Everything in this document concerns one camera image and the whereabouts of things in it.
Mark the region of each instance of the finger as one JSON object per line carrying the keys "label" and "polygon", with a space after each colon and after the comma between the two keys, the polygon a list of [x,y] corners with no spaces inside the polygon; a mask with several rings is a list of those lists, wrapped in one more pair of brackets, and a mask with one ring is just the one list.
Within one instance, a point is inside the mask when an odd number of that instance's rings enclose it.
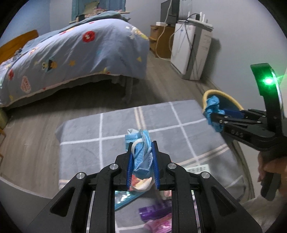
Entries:
{"label": "finger", "polygon": [[257,182],[262,181],[264,179],[265,175],[266,175],[266,171],[264,171],[263,167],[264,167],[263,157],[261,155],[261,152],[259,152],[259,154],[258,154],[258,172],[259,172],[259,177],[258,177]]}
{"label": "finger", "polygon": [[261,176],[260,176],[260,174],[259,174],[258,179],[257,179],[257,182],[261,182],[261,181],[262,181],[262,179],[261,179]]}
{"label": "finger", "polygon": [[279,192],[281,193],[282,196],[287,197],[287,186],[281,186],[279,188]]}
{"label": "finger", "polygon": [[264,166],[264,170],[271,173],[284,174],[287,172],[287,157],[275,159]]}

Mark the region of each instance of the screw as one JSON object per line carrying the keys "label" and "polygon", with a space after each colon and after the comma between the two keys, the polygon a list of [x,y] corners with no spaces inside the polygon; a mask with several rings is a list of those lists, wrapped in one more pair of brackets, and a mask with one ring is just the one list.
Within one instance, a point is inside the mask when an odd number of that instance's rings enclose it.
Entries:
{"label": "screw", "polygon": [[208,172],[201,173],[201,176],[205,179],[208,179],[210,177],[210,174]]}
{"label": "screw", "polygon": [[80,172],[76,176],[79,180],[85,177],[85,174],[83,172]]}
{"label": "screw", "polygon": [[177,167],[177,165],[176,165],[176,164],[173,164],[173,163],[170,163],[170,164],[167,165],[167,167],[168,167],[169,169],[175,169],[175,168]]}
{"label": "screw", "polygon": [[116,170],[116,169],[118,169],[118,165],[117,164],[111,164],[110,165],[110,169],[112,169],[112,170]]}

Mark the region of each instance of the blue duvet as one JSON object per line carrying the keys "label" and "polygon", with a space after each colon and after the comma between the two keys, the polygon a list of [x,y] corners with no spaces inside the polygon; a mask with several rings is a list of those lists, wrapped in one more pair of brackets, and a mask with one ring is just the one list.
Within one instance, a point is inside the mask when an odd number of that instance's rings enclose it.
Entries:
{"label": "blue duvet", "polygon": [[122,19],[91,19],[28,42],[0,65],[0,105],[94,74],[146,75],[148,38]]}

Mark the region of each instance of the snack package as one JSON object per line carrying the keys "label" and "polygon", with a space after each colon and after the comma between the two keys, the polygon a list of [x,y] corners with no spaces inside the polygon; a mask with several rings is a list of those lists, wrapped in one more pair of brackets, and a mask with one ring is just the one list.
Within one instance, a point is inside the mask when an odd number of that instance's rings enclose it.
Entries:
{"label": "snack package", "polygon": [[142,190],[141,192],[138,190],[135,191],[134,189],[138,188],[140,190],[143,187],[143,183],[144,180],[136,178],[134,175],[132,175],[131,187],[128,191],[115,191],[115,210],[124,207],[125,205],[131,203],[133,200],[144,194],[148,189]]}
{"label": "snack package", "polygon": [[152,233],[168,233],[171,232],[171,217],[169,213],[167,216],[157,219],[150,220],[145,224],[145,228],[150,230]]}
{"label": "snack package", "polygon": [[160,191],[160,197],[163,200],[170,200],[171,199],[171,190]]}
{"label": "snack package", "polygon": [[139,215],[142,221],[147,222],[149,220],[163,218],[167,214],[171,213],[171,211],[171,200],[166,200],[161,203],[157,203],[156,205],[139,208]]}

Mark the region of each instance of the wooden nightstand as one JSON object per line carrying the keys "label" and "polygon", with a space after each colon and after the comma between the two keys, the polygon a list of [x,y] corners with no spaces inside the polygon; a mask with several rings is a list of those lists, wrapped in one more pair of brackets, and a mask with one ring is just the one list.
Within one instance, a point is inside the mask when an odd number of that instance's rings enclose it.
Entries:
{"label": "wooden nightstand", "polygon": [[150,26],[150,50],[156,55],[156,51],[158,55],[162,58],[170,58],[171,57],[171,52],[168,47],[168,42],[170,36],[174,33],[174,27],[169,27],[166,26],[165,31],[163,35],[160,37],[158,40],[159,36],[162,34],[164,29],[164,26],[156,26],[156,25],[151,25]]}

